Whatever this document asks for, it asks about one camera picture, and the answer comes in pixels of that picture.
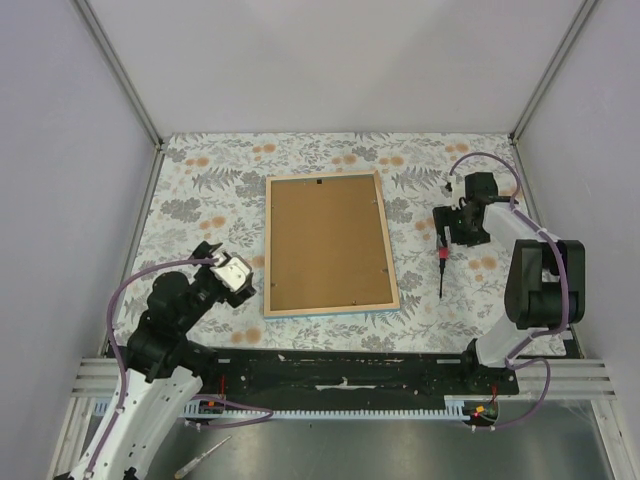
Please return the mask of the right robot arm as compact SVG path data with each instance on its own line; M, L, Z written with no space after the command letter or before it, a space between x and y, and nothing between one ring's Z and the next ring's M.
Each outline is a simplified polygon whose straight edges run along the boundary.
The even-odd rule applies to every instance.
M504 314L465 351L458 368L467 392L483 392L494 381L492 368L509 368L534 339L564 332L584 317L586 253L576 240L562 240L498 192L489 172L472 173L452 192L452 204L433 209L439 272L452 244L474 247L498 241L511 254L504 290Z

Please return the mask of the red handled screwdriver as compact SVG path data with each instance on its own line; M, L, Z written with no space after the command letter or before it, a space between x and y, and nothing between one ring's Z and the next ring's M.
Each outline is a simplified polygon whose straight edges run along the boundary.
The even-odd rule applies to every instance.
M444 273L446 269L446 263L449 257L449 249L447 247L439 247L438 248L438 258L439 258L439 298L443 297L443 282L444 282Z

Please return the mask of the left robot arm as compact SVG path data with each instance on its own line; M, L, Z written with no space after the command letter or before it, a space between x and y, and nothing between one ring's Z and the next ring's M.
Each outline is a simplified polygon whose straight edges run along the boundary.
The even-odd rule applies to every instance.
M147 307L125 345L114 331L121 294L144 276L156 276ZM219 384L215 352L188 332L217 304L237 308L255 295L253 270L220 244L202 242L185 260L160 263L125 280L107 307L107 336L118 366L105 416L66 479L143 479L176 422L198 392Z

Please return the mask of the blue picture frame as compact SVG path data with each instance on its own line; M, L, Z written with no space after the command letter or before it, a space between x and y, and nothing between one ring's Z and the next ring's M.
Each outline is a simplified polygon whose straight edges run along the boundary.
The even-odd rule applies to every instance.
M399 309L378 171L269 177L265 209L265 317Z

